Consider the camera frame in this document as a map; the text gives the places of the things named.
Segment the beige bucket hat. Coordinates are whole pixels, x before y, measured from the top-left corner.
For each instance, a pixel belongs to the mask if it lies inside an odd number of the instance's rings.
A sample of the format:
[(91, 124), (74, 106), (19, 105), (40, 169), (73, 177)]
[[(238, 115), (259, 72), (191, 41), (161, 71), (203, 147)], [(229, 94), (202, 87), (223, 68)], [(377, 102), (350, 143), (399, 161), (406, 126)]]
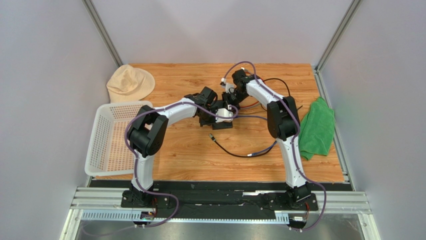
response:
[(129, 64), (120, 66), (106, 83), (111, 103), (139, 101), (153, 92), (154, 76)]

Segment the green cloth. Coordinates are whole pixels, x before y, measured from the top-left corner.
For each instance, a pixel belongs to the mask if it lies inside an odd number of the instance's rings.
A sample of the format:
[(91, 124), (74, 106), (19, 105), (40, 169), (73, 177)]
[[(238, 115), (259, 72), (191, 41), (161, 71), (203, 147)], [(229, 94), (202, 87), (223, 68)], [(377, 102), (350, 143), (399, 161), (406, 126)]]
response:
[(315, 155), (327, 156), (335, 134), (335, 111), (326, 100), (318, 97), (302, 119), (299, 134), (299, 152), (309, 161)]

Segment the black network switch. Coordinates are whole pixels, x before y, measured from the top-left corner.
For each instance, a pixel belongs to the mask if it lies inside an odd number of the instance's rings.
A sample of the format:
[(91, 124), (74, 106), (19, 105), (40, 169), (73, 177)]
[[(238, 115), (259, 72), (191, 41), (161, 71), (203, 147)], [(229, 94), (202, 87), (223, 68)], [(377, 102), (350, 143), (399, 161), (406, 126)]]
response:
[[(217, 115), (218, 114), (217, 111), (219, 109), (221, 109), (221, 108), (224, 108), (225, 104), (224, 104), (223, 100), (218, 100), (213, 106), (216, 108), (215, 114)], [(213, 123), (211, 126), (212, 126), (212, 129), (214, 131), (215, 130), (225, 130), (225, 129), (232, 129), (233, 128), (233, 123), (232, 122), (223, 121), (223, 122)]]

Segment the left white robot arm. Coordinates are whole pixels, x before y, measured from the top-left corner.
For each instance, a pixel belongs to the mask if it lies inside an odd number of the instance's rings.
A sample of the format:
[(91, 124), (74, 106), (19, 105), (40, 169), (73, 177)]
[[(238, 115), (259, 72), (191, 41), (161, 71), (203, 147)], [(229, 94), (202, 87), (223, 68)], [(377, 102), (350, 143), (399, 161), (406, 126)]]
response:
[(121, 206), (156, 206), (160, 194), (153, 191), (154, 160), (170, 125), (198, 117), (201, 126), (212, 126), (219, 119), (219, 110), (226, 108), (218, 94), (208, 87), (163, 107), (142, 106), (125, 129), (124, 141), (133, 153), (134, 167), (131, 187), (123, 192)]

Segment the aluminium front rail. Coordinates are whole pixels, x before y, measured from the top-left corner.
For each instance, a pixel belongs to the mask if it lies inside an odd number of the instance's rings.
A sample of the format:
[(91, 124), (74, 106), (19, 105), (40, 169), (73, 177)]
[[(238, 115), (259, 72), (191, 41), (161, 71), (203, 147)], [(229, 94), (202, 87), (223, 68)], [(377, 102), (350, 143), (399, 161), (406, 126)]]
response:
[(313, 191), (294, 206), (288, 206), (282, 190), (182, 190), (174, 199), (161, 193), (152, 203), (137, 202), (123, 188), (78, 187), (62, 229), (62, 240), (73, 240), (79, 224), (88, 221), (132, 223), (224, 223), (278, 224), (306, 221), (318, 215), (312, 227), (326, 215), (356, 215), (367, 240), (380, 238), (370, 204), (360, 191)]

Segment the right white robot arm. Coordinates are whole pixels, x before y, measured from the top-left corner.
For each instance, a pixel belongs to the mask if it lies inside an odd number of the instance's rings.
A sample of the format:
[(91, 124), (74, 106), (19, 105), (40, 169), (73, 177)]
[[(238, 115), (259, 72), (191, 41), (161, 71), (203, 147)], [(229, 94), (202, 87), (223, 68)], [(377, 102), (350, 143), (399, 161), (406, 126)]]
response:
[(223, 99), (229, 105), (238, 106), (247, 97), (253, 97), (266, 107), (267, 128), (279, 146), (285, 167), (288, 189), (282, 197), (290, 208), (305, 207), (312, 191), (299, 152), (301, 126), (295, 99), (276, 93), (255, 73), (248, 75), (243, 69), (232, 74), (232, 81), (229, 83), (226, 77), (221, 79), (225, 89)]

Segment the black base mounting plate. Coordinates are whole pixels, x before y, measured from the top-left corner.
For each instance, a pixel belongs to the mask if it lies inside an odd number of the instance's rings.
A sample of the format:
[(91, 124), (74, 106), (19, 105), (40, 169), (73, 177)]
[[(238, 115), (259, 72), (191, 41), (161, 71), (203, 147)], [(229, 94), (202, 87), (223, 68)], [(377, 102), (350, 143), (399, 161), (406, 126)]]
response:
[(138, 222), (176, 219), (269, 220), (275, 211), (318, 211), (320, 195), (331, 200), (334, 192), (350, 191), (347, 183), (323, 183), (324, 188), (309, 183), (311, 196), (305, 207), (289, 207), (282, 194), (288, 190), (283, 182), (226, 181), (160, 181), (153, 183), (159, 193), (154, 207), (122, 207), (123, 192), (131, 187), (129, 180), (94, 180), (88, 186), (103, 192), (118, 191), (119, 208), (135, 210)]

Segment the white plastic basket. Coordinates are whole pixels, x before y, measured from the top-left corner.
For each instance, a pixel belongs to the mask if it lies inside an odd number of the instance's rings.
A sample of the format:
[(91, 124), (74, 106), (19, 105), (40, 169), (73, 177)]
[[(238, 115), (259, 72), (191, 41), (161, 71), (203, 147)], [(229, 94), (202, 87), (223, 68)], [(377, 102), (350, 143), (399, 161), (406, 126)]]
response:
[(125, 129), (143, 106), (150, 101), (138, 100), (101, 105), (95, 115), (88, 145), (85, 173), (92, 177), (132, 174), (134, 155), (125, 144)]

